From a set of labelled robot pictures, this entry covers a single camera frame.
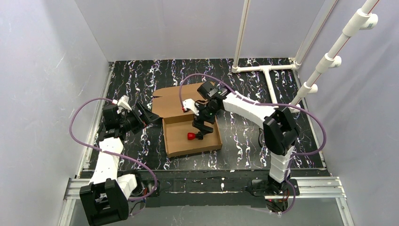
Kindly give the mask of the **small red ball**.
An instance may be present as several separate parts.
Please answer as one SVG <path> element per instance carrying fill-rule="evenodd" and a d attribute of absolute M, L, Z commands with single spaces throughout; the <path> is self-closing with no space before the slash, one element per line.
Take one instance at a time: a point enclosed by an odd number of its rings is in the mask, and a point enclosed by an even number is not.
<path fill-rule="evenodd" d="M 191 133 L 191 132 L 187 133 L 188 140 L 195 140 L 196 138 L 197 138 L 197 134 Z"/>

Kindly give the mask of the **brown cardboard box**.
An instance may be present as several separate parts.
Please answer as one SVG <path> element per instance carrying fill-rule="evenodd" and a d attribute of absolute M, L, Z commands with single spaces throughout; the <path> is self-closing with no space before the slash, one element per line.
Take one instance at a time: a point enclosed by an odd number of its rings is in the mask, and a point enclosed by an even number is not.
<path fill-rule="evenodd" d="M 161 88 L 152 94 L 152 112 L 162 118 L 165 149 L 168 158 L 209 152 L 222 148 L 222 140 L 217 122 L 205 123 L 214 129 L 203 140 L 188 139 L 188 134 L 199 130 L 192 126 L 194 114 L 184 113 L 179 98 L 179 87 Z"/>

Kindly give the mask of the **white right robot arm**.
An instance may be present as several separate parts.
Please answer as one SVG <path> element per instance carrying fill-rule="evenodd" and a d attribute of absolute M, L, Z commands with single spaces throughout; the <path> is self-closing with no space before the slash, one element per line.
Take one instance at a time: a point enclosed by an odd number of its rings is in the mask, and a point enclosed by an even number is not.
<path fill-rule="evenodd" d="M 194 113 L 192 125 L 198 129 L 196 134 L 190 133 L 188 139 L 202 140 L 205 135 L 213 133 L 213 128 L 205 123 L 214 124 L 215 116 L 221 110 L 240 115 L 262 129 L 266 147 L 271 152 L 269 180 L 283 183 L 290 174 L 289 162 L 299 135 L 290 109 L 262 105 L 234 90 L 217 88 L 211 82 L 201 84 L 197 92 L 202 100 L 182 101 L 182 109 Z"/>

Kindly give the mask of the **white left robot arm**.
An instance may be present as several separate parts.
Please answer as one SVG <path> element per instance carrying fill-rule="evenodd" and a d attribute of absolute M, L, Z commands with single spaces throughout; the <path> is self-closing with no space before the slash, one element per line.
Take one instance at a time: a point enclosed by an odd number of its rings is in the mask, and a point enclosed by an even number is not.
<path fill-rule="evenodd" d="M 128 202 L 138 186 L 138 174 L 133 171 L 118 173 L 122 141 L 128 132 L 137 133 L 159 119 L 141 103 L 131 109 L 123 100 L 113 100 L 102 113 L 104 120 L 99 133 L 100 152 L 95 172 L 79 193 L 91 226 L 103 226 L 129 217 Z"/>

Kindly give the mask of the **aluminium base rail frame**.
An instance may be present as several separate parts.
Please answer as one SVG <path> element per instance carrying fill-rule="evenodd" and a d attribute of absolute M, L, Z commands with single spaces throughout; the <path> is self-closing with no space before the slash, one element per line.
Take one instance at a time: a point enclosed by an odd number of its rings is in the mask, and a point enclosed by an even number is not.
<path fill-rule="evenodd" d="M 155 194 L 146 199 L 147 208 L 167 206 L 251 206 L 263 208 L 266 201 L 282 200 L 293 192 L 263 193 L 254 196 L 248 191 L 253 179 L 265 179 L 266 169 L 236 170 L 157 170 L 159 185 Z M 326 169 L 293 169 L 292 184 L 296 200 L 305 198 L 345 198 L 339 177 Z"/>

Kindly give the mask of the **white PVC pipe frame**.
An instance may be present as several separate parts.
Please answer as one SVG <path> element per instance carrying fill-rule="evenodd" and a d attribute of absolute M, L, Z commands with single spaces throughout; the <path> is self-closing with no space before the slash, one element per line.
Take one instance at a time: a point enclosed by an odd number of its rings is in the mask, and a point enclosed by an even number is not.
<path fill-rule="evenodd" d="M 240 21 L 240 27 L 239 27 L 239 33 L 238 33 L 238 39 L 237 39 L 237 44 L 236 44 L 236 49 L 235 49 L 235 54 L 233 58 L 233 66 L 231 67 L 231 72 L 232 73 L 243 73 L 243 72 L 262 72 L 265 76 L 267 87 L 269 90 L 269 94 L 271 97 L 272 103 L 276 104 L 277 98 L 275 95 L 275 90 L 271 81 L 270 77 L 270 71 L 275 71 L 275 70 L 292 70 L 292 71 L 297 71 L 300 67 L 302 62 L 304 61 L 307 53 L 311 49 L 313 43 L 315 42 L 318 34 L 321 32 L 324 24 L 326 23 L 328 17 L 330 14 L 333 12 L 334 7 L 336 4 L 339 2 L 339 0 L 328 0 L 327 5 L 325 7 L 322 7 L 321 12 L 319 13 L 321 15 L 321 18 L 319 19 L 317 25 L 312 29 L 310 29 L 305 36 L 304 41 L 301 43 L 301 46 L 294 58 L 291 58 L 291 64 L 289 65 L 261 65 L 261 66 L 251 66 L 251 67 L 239 67 L 239 55 L 241 51 L 241 46 L 243 42 L 243 35 L 245 32 L 246 28 L 246 23 L 247 23 L 247 17 L 249 15 L 249 8 L 250 8 L 250 3 L 251 1 L 249 0 L 244 0 L 243 4 L 243 10 L 242 10 L 242 15 L 241 15 L 241 21 Z"/>

